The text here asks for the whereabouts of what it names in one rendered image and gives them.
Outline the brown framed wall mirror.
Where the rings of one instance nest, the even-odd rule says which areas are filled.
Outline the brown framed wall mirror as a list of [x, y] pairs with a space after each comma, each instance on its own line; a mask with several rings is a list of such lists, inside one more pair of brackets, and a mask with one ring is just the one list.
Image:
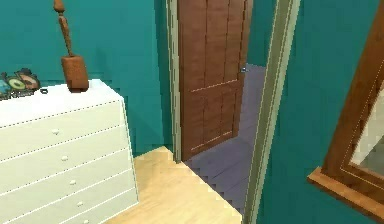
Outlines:
[[379, 0], [363, 52], [323, 165], [307, 181], [384, 224], [384, 175], [361, 162], [382, 140], [384, 121], [384, 0]]

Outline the brown wooden room door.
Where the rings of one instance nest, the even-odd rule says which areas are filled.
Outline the brown wooden room door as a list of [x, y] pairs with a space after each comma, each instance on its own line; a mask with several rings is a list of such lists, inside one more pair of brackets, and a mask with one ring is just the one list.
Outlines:
[[254, 0], [178, 0], [181, 159], [239, 132]]

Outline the colourful round-patterned object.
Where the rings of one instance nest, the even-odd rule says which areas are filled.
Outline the colourful round-patterned object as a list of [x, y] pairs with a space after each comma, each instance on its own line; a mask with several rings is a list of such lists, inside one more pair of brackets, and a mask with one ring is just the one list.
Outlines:
[[29, 68], [21, 68], [13, 75], [0, 74], [0, 101], [31, 96], [41, 87], [36, 74]]

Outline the white chest of drawers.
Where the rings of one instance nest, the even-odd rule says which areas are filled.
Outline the white chest of drawers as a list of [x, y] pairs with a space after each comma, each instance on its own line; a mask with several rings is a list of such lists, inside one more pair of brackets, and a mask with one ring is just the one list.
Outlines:
[[0, 101], [0, 224], [103, 224], [138, 202], [124, 99], [101, 80]]

